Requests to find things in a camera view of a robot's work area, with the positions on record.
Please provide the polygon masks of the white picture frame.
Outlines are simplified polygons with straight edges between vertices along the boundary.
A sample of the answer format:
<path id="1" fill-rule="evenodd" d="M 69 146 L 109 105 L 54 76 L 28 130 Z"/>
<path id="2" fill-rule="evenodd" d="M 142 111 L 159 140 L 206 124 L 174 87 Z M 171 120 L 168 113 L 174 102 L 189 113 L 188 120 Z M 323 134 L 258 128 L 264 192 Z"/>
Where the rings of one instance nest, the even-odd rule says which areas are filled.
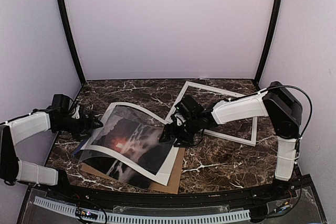
<path id="1" fill-rule="evenodd" d="M 213 94 L 227 95 L 229 97 L 234 97 L 234 98 L 238 98 L 238 97 L 243 96 L 243 94 L 228 91 L 228 90 L 225 90 L 225 89 L 215 88 L 215 87 L 211 87 L 211 86 L 206 86 L 204 84 L 199 84 L 199 83 L 195 83 L 195 82 L 191 82 L 191 81 L 186 81 L 184 83 L 180 93 L 178 94 L 173 106 L 171 107 L 168 115 L 165 118 L 165 120 L 167 122 L 169 122 L 169 123 L 172 122 L 171 115 L 176 110 L 175 105 L 182 99 L 183 95 L 185 94 L 186 90 L 189 87 L 194 87 L 194 88 L 198 88 L 198 89 L 201 89 L 201 90 L 206 90 L 206 91 L 209 91 Z M 224 133 L 220 133 L 220 132 L 215 132 L 215 131 L 212 131 L 212 130 L 205 130 L 204 134 L 209 135 L 209 136 L 213 136 L 213 137 L 217 137 L 217 138 L 221 138 L 221 139 L 224 139 L 224 140 L 236 142 L 236 143 L 239 143 L 239 144 L 246 144 L 246 145 L 249 145 L 249 146 L 255 146 L 256 145 L 256 139 L 257 139 L 258 118 L 254 117 L 254 118 L 251 118 L 251 119 L 252 119 L 251 138 L 249 140 L 243 139 L 243 138 L 240 138 L 240 137 L 235 137 L 235 136 L 228 135 L 228 134 L 224 134 Z"/>

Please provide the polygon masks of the white mat board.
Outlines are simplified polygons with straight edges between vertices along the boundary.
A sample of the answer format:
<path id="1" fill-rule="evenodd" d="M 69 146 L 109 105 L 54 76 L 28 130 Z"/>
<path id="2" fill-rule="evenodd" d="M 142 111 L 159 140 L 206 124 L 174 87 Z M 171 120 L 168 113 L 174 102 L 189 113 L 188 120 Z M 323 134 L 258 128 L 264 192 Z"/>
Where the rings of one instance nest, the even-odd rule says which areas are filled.
<path id="1" fill-rule="evenodd" d="M 103 127 L 104 127 L 104 122 L 106 121 L 106 119 L 110 115 L 109 110 L 113 109 L 116 105 L 127 105 L 127 106 L 134 107 L 134 108 L 136 108 L 138 110 L 141 110 L 141 111 L 149 114 L 150 116 L 156 118 L 156 120 L 161 121 L 165 125 L 167 124 L 167 122 L 164 119 L 160 118 L 156 114 L 152 113 L 151 111 L 149 111 L 149 110 L 147 110 L 147 109 L 145 109 L 145 108 L 143 108 L 143 107 L 141 107 L 139 105 L 136 105 L 136 104 L 133 104 L 133 103 L 127 103 L 127 102 L 114 102 L 114 103 L 111 103 L 108 106 L 107 110 L 105 111 L 104 115 L 102 116 L 101 121 L 103 123 Z M 88 141 L 81 148 L 82 152 L 83 152 L 83 149 L 85 148 L 85 146 L 88 144 L 88 142 L 90 140 L 92 140 L 96 136 L 96 134 L 98 134 L 100 132 L 100 129 L 101 128 L 94 130 L 94 132 L 92 134 L 92 137 L 90 139 L 88 139 Z M 179 151 L 179 149 L 177 147 L 173 146 L 173 149 L 169 153 L 168 159 L 164 162 L 164 164 L 162 165 L 161 169 L 159 170 L 159 172 L 155 176 L 153 174 L 151 174 L 151 173 L 148 173 L 145 170 L 142 171 L 142 172 L 140 172 L 140 171 L 138 171 L 138 172 L 140 174 L 144 175 L 145 177 L 153 180 L 154 182 L 157 182 L 159 184 L 162 184 L 162 185 L 166 186 L 168 184 L 168 181 L 169 181 L 169 178 L 170 178 L 170 174 L 171 174 L 171 171 L 173 169 L 173 166 L 174 166 L 175 159 L 176 159 L 178 151 Z M 132 167 L 131 164 L 126 164 L 126 165 L 128 165 L 129 167 L 131 167 L 134 170 L 136 170 L 136 168 Z"/>

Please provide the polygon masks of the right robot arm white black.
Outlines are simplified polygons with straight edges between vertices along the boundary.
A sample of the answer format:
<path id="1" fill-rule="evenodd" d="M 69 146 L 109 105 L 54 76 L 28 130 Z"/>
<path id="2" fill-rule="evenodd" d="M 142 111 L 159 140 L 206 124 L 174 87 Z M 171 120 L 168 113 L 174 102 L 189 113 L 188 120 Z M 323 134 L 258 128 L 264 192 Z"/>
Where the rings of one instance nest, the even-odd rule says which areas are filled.
<path id="1" fill-rule="evenodd" d="M 278 200 L 288 191 L 287 182 L 292 177 L 300 141 L 307 129 L 301 126 L 302 104 L 290 89 L 303 91 L 274 81 L 269 87 L 255 93 L 220 100 L 206 107 L 192 96 L 185 95 L 175 105 L 175 112 L 181 117 L 171 115 L 172 122 L 164 126 L 159 141 L 173 142 L 175 147 L 192 147 L 197 132 L 231 121 L 268 117 L 278 140 L 275 169 L 277 181 L 268 187 L 268 195 L 271 199 Z"/>

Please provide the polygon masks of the clear acrylic sheet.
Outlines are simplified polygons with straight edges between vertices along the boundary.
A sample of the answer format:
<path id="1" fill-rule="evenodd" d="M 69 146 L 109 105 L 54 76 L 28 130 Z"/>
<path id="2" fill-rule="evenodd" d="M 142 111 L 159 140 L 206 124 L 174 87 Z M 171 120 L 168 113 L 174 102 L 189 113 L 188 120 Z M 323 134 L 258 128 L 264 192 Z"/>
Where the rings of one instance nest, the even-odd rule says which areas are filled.
<path id="1" fill-rule="evenodd" d="M 171 141 L 160 142 L 165 124 L 127 105 L 116 105 L 109 113 L 104 127 L 83 149 L 81 160 L 112 158 L 155 176 L 173 149 Z"/>

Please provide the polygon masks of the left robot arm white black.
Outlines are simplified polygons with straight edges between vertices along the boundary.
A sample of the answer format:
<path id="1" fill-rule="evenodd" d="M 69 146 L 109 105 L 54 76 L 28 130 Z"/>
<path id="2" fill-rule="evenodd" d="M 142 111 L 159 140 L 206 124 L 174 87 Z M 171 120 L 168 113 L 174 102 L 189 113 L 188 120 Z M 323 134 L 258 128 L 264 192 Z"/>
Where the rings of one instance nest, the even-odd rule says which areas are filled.
<path id="1" fill-rule="evenodd" d="M 77 140 L 91 136 L 103 123 L 92 113 L 64 94 L 55 94 L 46 109 L 34 109 L 24 116 L 1 123 L 1 180 L 9 186 L 22 184 L 53 187 L 63 201 L 74 197 L 67 173 L 19 159 L 15 147 L 18 143 L 42 132 L 68 132 Z"/>

